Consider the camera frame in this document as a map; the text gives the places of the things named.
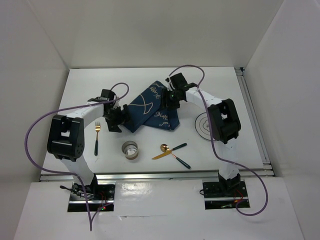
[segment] knife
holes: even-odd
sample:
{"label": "knife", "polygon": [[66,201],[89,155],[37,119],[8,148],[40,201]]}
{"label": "knife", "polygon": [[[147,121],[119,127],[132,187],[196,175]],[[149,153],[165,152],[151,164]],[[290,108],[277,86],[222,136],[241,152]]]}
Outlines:
{"label": "knife", "polygon": [[176,146],[176,147],[172,148],[172,149],[169,150],[169,151],[166,151],[166,152],[164,152],[164,153],[162,153],[162,154],[160,154],[160,155],[158,155],[158,156],[153,157],[152,159],[153,159],[153,160],[160,159],[160,158],[162,158],[162,157],[164,157],[164,156],[167,156],[167,155],[171,154],[173,150],[177,150],[177,149],[183,148],[184,146],[187,146],[187,144],[186,144],[186,143],[183,143],[183,144],[181,144],[181,145],[179,145],[179,146]]}

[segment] gold fork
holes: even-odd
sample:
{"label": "gold fork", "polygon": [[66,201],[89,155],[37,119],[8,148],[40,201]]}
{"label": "gold fork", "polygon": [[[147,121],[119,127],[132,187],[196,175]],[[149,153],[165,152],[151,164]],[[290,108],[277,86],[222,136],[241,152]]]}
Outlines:
{"label": "gold fork", "polygon": [[100,122],[95,122],[95,131],[96,131],[96,138],[95,138],[95,145],[94,145],[94,155],[98,156],[98,133],[100,132],[101,126]]}

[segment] navy blue cloth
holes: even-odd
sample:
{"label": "navy blue cloth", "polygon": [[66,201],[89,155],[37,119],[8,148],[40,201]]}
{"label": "navy blue cloth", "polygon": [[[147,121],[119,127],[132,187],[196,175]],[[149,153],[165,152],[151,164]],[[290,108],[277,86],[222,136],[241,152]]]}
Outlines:
{"label": "navy blue cloth", "polygon": [[155,81],[128,105],[133,124],[126,123],[124,126],[129,131],[134,133],[141,125],[173,131],[179,125],[177,110],[159,110],[164,87],[161,82]]}

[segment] dark green handle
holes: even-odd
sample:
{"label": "dark green handle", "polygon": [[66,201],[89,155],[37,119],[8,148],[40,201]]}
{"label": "dark green handle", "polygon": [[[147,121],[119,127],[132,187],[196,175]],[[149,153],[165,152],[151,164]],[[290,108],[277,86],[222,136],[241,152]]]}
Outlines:
{"label": "dark green handle", "polygon": [[177,156],[175,157],[180,163],[182,163],[183,166],[185,166],[187,169],[190,169],[190,165],[186,163],[185,161],[182,161],[181,158],[178,158]]}
{"label": "dark green handle", "polygon": [[95,156],[98,156],[98,140],[95,140],[94,155],[95,155]]}
{"label": "dark green handle", "polygon": [[185,147],[185,146],[187,146],[187,143],[182,143],[181,145],[172,148],[172,151],[173,151],[173,150],[180,149],[180,148],[183,148],[183,147]]}

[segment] spoon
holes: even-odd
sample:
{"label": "spoon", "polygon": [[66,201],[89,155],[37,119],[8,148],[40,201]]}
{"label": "spoon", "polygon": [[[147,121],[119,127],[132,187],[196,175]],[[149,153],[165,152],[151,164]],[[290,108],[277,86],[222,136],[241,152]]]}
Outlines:
{"label": "spoon", "polygon": [[[160,149],[162,152],[167,152],[170,151],[169,146],[167,144],[161,144]],[[191,169],[190,165],[187,164],[186,162],[182,161],[179,157],[177,157],[176,155],[174,155],[173,153],[171,153],[172,156],[175,157],[175,159],[177,159],[183,166],[185,166],[187,169]]]}

